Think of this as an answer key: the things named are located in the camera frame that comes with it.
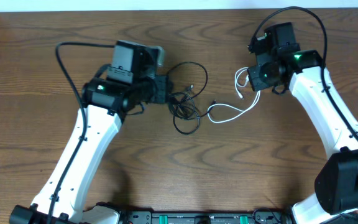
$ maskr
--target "cable clip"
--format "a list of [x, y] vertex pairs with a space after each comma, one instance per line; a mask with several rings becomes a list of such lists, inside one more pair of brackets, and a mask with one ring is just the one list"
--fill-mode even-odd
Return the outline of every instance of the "cable clip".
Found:
[[331, 87], [330, 86], [327, 86], [326, 88], [323, 88], [323, 90], [321, 90], [322, 93], [324, 93], [324, 91], [329, 91]]
[[[81, 140], [81, 139], [82, 139], [82, 136], [80, 136], [80, 137], [78, 138], [78, 140]], [[87, 140], [88, 140], [88, 138], [85, 137], [84, 141], [87, 141]]]
[[51, 196], [49, 197], [49, 200], [54, 200], [54, 201], [56, 201], [56, 202], [59, 202], [59, 196], [53, 194], [53, 195], [51, 195]]
[[[358, 135], [358, 131], [355, 132], [356, 135]], [[349, 135], [349, 138], [353, 138], [354, 136], [351, 134]]]

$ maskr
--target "white cable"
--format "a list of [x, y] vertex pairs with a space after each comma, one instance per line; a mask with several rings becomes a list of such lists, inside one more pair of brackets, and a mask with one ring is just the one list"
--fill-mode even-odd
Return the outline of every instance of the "white cable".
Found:
[[[240, 98], [243, 99], [243, 96], [242, 94], [240, 93], [240, 91], [238, 90], [237, 86], [239, 87], [245, 87], [247, 84], [248, 84], [248, 81], [249, 81], [249, 78], [248, 78], [248, 75], [246, 76], [246, 83], [244, 85], [241, 85], [238, 83], [238, 79], [240, 77], [240, 75], [244, 72], [244, 71], [247, 71], [248, 68], [247, 67], [244, 67], [244, 68], [240, 68], [238, 69], [238, 71], [236, 72], [236, 74], [234, 75], [234, 88], [236, 88], [236, 92], [237, 94], [240, 96]], [[210, 109], [212, 109], [214, 106], [227, 106], [229, 108], [232, 108], [232, 109], [235, 109], [235, 110], [238, 110], [240, 111], [241, 113], [239, 113], [237, 116], [233, 117], [233, 118], [230, 118], [230, 119], [226, 119], [226, 120], [223, 120], [223, 121], [214, 121], [211, 116], [209, 115], [208, 113], [208, 118], [210, 121], [212, 121], [213, 123], [215, 124], [220, 124], [220, 123], [225, 123], [225, 122], [228, 122], [228, 121], [232, 121], [238, 117], [240, 117], [241, 115], [243, 115], [245, 112], [251, 110], [259, 101], [259, 98], [260, 98], [260, 90], [256, 93], [255, 95], [255, 99], [254, 99], [254, 102], [245, 110], [241, 110], [239, 108], [236, 108], [234, 106], [231, 106], [231, 105], [227, 105], [227, 104], [224, 104], [224, 103], [217, 103], [217, 104], [214, 104], [214, 105], [211, 105], [207, 111], [209, 111]]]
[[238, 71], [236, 72], [236, 74], [234, 74], [234, 88], [236, 89], [237, 94], [240, 96], [241, 99], [244, 99], [243, 95], [240, 93], [238, 86], [239, 87], [246, 87], [246, 85], [248, 84], [248, 75], [246, 77], [246, 82], [244, 85], [241, 85], [238, 81], [239, 81], [239, 77], [240, 75], [245, 72], [248, 71], [248, 67], [244, 67], [244, 68], [240, 68], [238, 69]]

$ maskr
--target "wood grain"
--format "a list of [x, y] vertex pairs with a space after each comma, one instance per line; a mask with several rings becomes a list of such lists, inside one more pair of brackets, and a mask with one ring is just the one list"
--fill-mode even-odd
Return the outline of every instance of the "wood grain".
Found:
[[[316, 9], [328, 32], [328, 68], [358, 119], [358, 9]], [[166, 50], [165, 73], [183, 61], [202, 63], [209, 82], [196, 99], [245, 107], [234, 72], [255, 63], [247, 51], [259, 22], [272, 10], [0, 13], [0, 223], [16, 204], [29, 205], [52, 173], [71, 134], [76, 105], [55, 56], [57, 42], [112, 44], [118, 39]], [[302, 12], [278, 15], [267, 26], [292, 21], [302, 49], [322, 49], [317, 24]], [[78, 88], [112, 50], [65, 47], [62, 58]], [[196, 67], [173, 74], [175, 88], [202, 87]], [[233, 115], [214, 111], [216, 119]], [[178, 122], [191, 129], [192, 122]], [[290, 95], [263, 91], [260, 103], [226, 124], [202, 120], [182, 136], [166, 106], [149, 105], [127, 118], [96, 173], [86, 206], [99, 201], [154, 210], [252, 210], [283, 208], [313, 193], [325, 163], [321, 140], [304, 109]]]

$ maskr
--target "tangled cable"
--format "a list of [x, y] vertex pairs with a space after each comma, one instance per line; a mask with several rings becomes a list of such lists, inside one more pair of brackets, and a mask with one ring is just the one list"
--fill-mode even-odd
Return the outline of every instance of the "tangled cable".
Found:
[[[173, 68], [171, 68], [168, 72], [167, 75], [169, 76], [170, 73], [172, 73], [175, 69], [177, 69], [179, 66], [181, 65], [186, 65], [186, 64], [192, 64], [192, 65], [197, 65], [199, 67], [201, 67], [204, 72], [205, 72], [205, 84], [202, 87], [202, 89], [194, 94], [193, 96], [190, 96], [189, 94], [187, 94], [187, 92], [191, 92], [191, 89], [193, 89], [193, 85], [191, 85], [190, 87], [188, 87], [185, 91], [181, 91], [181, 92], [176, 92], [176, 93], [171, 93], [169, 94], [169, 99], [168, 99], [168, 109], [171, 112], [171, 114], [173, 115], [172, 121], [173, 121], [173, 125], [175, 127], [175, 129], [180, 133], [180, 134], [184, 134], [184, 135], [189, 135], [189, 134], [193, 134], [195, 131], [197, 131], [197, 129], [200, 127], [200, 119], [204, 116], [206, 116], [207, 114], [209, 114], [209, 112], [211, 112], [211, 109], [208, 109], [207, 112], [205, 112], [205, 114], [200, 115], [200, 111], [199, 109], [196, 107], [196, 104], [194, 102], [194, 98], [196, 98], [206, 87], [206, 84], [208, 83], [208, 72], [205, 69], [205, 67], [197, 62], [182, 62], [177, 64], [176, 66], [174, 66]], [[195, 129], [193, 129], [192, 131], [189, 132], [184, 132], [181, 131], [176, 122], [175, 122], [175, 118], [179, 118], [185, 121], [193, 121], [193, 120], [197, 120], [197, 126]]]

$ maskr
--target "table surface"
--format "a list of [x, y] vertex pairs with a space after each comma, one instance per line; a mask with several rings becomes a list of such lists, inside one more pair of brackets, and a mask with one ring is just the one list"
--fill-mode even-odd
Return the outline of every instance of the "table surface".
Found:
[[[333, 82], [358, 119], [358, 9], [315, 9], [328, 33], [327, 65]], [[160, 45], [165, 73], [179, 62], [203, 64], [208, 86], [196, 104], [213, 100], [248, 107], [234, 72], [255, 64], [247, 44], [272, 10], [0, 13], [0, 223], [16, 204], [30, 205], [65, 147], [76, 119], [73, 93], [58, 67], [61, 41], [113, 44], [119, 39]], [[286, 12], [266, 26], [292, 21], [302, 49], [322, 51], [317, 23]], [[62, 59], [77, 88], [88, 82], [111, 49], [64, 47]], [[172, 75], [176, 90], [204, 83], [202, 70], [186, 66]], [[216, 119], [236, 114], [216, 108]], [[178, 121], [190, 130], [195, 123]], [[326, 156], [306, 112], [291, 94], [265, 90], [258, 105], [225, 124], [201, 121], [191, 136], [179, 134], [167, 106], [148, 105], [128, 117], [109, 145], [91, 184], [86, 207], [100, 201], [154, 210], [284, 208], [313, 193]]]

